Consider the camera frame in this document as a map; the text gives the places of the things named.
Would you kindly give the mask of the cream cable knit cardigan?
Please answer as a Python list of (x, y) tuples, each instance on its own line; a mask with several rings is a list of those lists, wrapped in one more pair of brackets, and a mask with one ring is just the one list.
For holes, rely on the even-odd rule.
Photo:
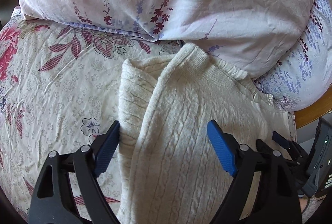
[(119, 88), (121, 223), (209, 223), (232, 182), (207, 136), (216, 121), (237, 142), (294, 139), (292, 116), (248, 73), (188, 43), (126, 60)]

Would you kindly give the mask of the pink pillow green flower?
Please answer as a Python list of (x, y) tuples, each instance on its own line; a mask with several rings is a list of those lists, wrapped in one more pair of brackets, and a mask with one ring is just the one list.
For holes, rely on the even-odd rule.
[(277, 64), (254, 81), (283, 110), (302, 110), (331, 85), (331, 6), (314, 0), (308, 24)]

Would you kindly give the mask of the floral bed sheet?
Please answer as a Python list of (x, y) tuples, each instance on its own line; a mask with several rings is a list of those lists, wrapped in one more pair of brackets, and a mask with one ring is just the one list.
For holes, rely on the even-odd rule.
[[(34, 185), (48, 153), (91, 144), (119, 121), (126, 60), (176, 54), (175, 41), (76, 29), (14, 16), (1, 30), (1, 188), (27, 219)], [(119, 148), (99, 179), (118, 215), (122, 195)]]

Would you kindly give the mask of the wooden headboard frame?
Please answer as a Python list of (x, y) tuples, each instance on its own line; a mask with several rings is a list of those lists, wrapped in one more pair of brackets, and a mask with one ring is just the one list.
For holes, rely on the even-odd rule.
[(332, 90), (331, 87), (315, 103), (305, 109), (296, 111), (295, 124), (297, 129), (310, 124), (323, 115), (329, 113), (332, 108)]

